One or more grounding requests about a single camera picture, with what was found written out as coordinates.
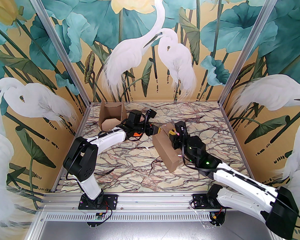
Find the painted wall mural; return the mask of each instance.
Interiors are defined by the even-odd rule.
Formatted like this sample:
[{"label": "painted wall mural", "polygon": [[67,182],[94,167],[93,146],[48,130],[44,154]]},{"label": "painted wall mural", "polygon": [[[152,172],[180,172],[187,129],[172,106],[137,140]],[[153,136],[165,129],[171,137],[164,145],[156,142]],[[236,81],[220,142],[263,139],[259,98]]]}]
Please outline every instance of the painted wall mural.
[{"label": "painted wall mural", "polygon": [[128,102],[217,100],[264,1],[42,0],[90,99]]},{"label": "painted wall mural", "polygon": [[300,210],[300,0],[278,0],[267,24],[277,34],[259,38],[224,108],[255,178],[290,189]]},{"label": "painted wall mural", "polygon": [[0,0],[0,239],[23,239],[85,109],[30,1]]}]

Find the open cardboard box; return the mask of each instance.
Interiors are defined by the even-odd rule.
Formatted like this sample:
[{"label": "open cardboard box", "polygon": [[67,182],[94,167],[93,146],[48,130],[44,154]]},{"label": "open cardboard box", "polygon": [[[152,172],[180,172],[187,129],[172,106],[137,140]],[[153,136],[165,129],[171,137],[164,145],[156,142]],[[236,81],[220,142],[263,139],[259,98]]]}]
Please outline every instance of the open cardboard box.
[{"label": "open cardboard box", "polygon": [[124,119],[127,118],[127,112],[123,102],[109,102],[101,101],[99,113],[99,126],[103,131],[109,131]]},{"label": "open cardboard box", "polygon": [[162,130],[152,136],[152,143],[170,173],[179,165],[183,165],[182,157],[179,156],[181,149],[174,150],[169,139],[169,131],[174,128],[172,123],[164,124]]}]

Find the egret painting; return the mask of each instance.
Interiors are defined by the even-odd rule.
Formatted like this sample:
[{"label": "egret painting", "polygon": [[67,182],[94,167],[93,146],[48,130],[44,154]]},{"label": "egret painting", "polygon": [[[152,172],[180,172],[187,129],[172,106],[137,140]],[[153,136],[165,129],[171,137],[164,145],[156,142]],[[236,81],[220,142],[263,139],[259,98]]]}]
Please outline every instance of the egret painting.
[{"label": "egret painting", "polygon": [[[226,16],[223,27],[235,23]],[[237,37],[249,28],[242,26]],[[239,46],[223,44],[227,51]],[[300,0],[277,1],[223,107],[254,177],[288,188],[300,212]],[[293,239],[300,240],[300,229]]]}]

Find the marble surface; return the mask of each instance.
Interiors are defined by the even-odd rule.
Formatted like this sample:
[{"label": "marble surface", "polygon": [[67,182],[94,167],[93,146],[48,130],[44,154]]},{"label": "marble surface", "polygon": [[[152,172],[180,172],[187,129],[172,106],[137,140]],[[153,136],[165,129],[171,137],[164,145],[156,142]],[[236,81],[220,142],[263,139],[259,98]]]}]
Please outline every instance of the marble surface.
[{"label": "marble surface", "polygon": [[[151,122],[157,125],[185,121],[188,133],[199,135],[209,153],[248,175],[217,102],[127,103],[125,108],[127,113],[132,109],[155,110],[157,115]],[[99,105],[92,106],[83,132],[85,138],[100,131],[99,110]],[[213,184],[211,179],[184,165],[169,173],[152,137],[146,135],[140,141],[126,141],[101,153],[94,175],[105,192],[204,191]],[[74,180],[67,180],[61,192],[80,192],[80,188]]]}]

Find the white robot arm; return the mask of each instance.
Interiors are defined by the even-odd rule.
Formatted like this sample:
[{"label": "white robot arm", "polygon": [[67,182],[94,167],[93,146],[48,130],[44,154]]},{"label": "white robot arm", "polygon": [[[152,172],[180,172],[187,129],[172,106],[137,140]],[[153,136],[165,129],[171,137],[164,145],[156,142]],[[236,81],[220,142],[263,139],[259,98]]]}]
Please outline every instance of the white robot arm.
[{"label": "white robot arm", "polygon": [[[153,110],[149,110],[145,116],[140,111],[133,110],[127,121],[123,121],[111,131],[102,131],[88,139],[82,137],[75,139],[63,166],[77,179],[84,192],[83,195],[88,197],[90,203],[98,207],[103,198],[103,191],[93,175],[97,155],[117,143],[130,139],[136,133],[146,133],[148,136],[158,133],[159,128],[149,123],[149,118],[155,115]],[[200,198],[192,201],[195,208],[231,207],[259,219],[280,237],[292,239],[297,217],[300,216],[288,189],[284,187],[276,189],[261,184],[207,153],[205,144],[198,136],[188,135],[183,121],[175,124],[169,138],[174,149],[181,148],[183,162],[186,156],[194,164],[193,167],[184,163],[185,166],[238,191],[236,193],[214,184],[206,194],[205,201]]]}]

